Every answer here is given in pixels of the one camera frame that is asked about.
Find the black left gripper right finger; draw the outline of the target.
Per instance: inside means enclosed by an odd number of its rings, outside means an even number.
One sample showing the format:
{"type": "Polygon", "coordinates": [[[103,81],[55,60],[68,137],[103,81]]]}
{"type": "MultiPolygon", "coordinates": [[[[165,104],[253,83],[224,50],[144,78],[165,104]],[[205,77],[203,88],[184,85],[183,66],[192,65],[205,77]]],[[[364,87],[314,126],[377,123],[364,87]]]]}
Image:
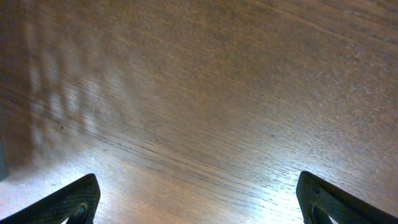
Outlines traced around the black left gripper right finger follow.
{"type": "Polygon", "coordinates": [[[305,224],[397,224],[397,217],[308,171],[300,173],[296,196],[305,224]]]}

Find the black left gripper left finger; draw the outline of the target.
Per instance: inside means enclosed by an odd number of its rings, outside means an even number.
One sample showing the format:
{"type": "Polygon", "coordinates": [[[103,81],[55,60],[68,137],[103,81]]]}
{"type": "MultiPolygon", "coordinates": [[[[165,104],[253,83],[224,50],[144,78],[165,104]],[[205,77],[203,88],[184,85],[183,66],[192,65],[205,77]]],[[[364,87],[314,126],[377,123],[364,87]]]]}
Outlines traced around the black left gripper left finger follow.
{"type": "Polygon", "coordinates": [[[93,224],[101,192],[94,174],[87,174],[1,223],[93,224]]]}

